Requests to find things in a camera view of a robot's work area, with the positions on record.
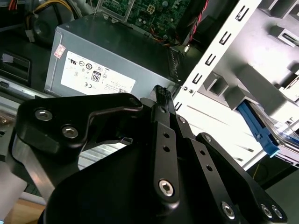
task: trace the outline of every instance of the motherboard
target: motherboard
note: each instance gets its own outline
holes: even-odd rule
[[[171,39],[192,0],[135,0],[126,23],[153,34]],[[132,0],[102,0],[101,6],[124,16]]]
[[[176,27],[191,0],[135,0],[128,23],[166,39]]]

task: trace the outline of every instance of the white label sticker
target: white label sticker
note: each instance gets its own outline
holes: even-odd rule
[[[64,53],[64,51],[65,51],[65,47],[63,45],[59,44],[54,53],[54,56],[60,59],[62,54]]]
[[[68,51],[61,84],[86,95],[130,93],[135,80]]]

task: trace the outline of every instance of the gray metal casing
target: gray metal casing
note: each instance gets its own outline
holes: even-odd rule
[[[54,53],[62,44],[66,50],[58,59]],[[131,91],[148,97],[154,86],[177,86],[170,77],[168,48],[102,15],[89,15],[56,28],[45,91],[56,96],[80,96],[81,92],[61,85],[67,51],[136,80]]]

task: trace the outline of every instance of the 80 plus logo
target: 80 plus logo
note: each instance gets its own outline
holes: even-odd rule
[[[92,75],[92,80],[98,83],[100,78],[101,78],[101,73],[94,71]]]

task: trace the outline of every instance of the metal frame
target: metal frame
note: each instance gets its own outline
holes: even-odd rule
[[[210,75],[260,2],[261,0],[240,0],[237,3],[198,64],[179,89],[174,99],[176,111],[179,112],[182,107],[188,105],[194,93]]]

